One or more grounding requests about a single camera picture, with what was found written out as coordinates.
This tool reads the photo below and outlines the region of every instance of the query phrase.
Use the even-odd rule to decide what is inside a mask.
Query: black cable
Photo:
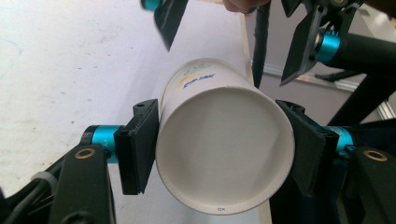
[[[53,163],[46,172],[51,173],[55,178],[59,178],[59,174],[61,172],[61,168],[63,165],[64,157],[61,157],[55,163]],[[13,209],[17,206],[38,184],[39,180],[34,179],[29,182],[25,187],[23,187],[20,191],[16,192],[15,194],[9,196],[6,201],[7,205],[10,209]]]
[[[37,186],[38,182],[39,180],[32,180],[23,189],[6,198],[9,208],[13,209],[17,206]]]
[[[4,224],[18,224],[29,212],[30,206],[50,190],[50,185],[45,180],[39,180],[37,186],[12,210]]]
[[[254,86],[256,88],[259,88],[262,82],[262,71],[264,68],[265,56],[267,54],[270,6],[271,1],[257,9],[256,28],[254,31],[256,43],[254,46],[253,64],[251,66]]]

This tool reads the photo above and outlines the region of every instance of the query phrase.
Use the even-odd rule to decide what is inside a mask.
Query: finger
[[[230,0],[223,0],[223,5],[225,8],[231,12],[241,12],[242,8],[237,7],[234,5]]]
[[[269,0],[228,0],[234,7],[239,8],[239,11],[248,11],[253,7],[258,7],[267,4]]]

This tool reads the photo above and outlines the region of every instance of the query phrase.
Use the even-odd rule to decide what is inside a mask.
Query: black plastic arm
[[[396,79],[396,44],[362,35],[341,38],[330,67],[365,73],[369,76]]]
[[[396,223],[396,158],[358,147],[350,163],[343,203],[348,223]]]
[[[135,105],[134,117],[114,133],[123,194],[145,192],[155,160],[158,129],[158,100],[155,99]]]
[[[107,153],[97,145],[77,146],[64,157],[49,223],[115,223]]]

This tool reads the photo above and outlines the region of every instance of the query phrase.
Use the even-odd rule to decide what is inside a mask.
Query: gray floor
[[[304,106],[306,108],[305,113],[311,119],[315,120],[320,125],[326,125],[347,100],[352,91],[310,84],[301,80],[293,80],[291,83],[279,87],[280,74],[287,59],[294,29],[305,14],[305,9],[300,6],[290,18],[286,18],[280,1],[273,1],[269,21],[270,26],[265,61],[266,67],[264,68],[264,76],[262,78],[260,90],[273,99],[290,101]],[[255,19],[255,14],[246,16],[247,36],[251,58],[255,41]],[[360,35],[372,35],[359,12],[355,15],[349,31]],[[339,70],[317,64],[310,73],[329,74],[336,71]],[[359,82],[364,77],[365,75],[360,75],[346,79],[346,81],[351,81],[351,83],[359,85]],[[390,101],[394,105],[396,105],[395,98],[396,97],[390,98]],[[363,122],[380,119],[378,112],[374,111]]]

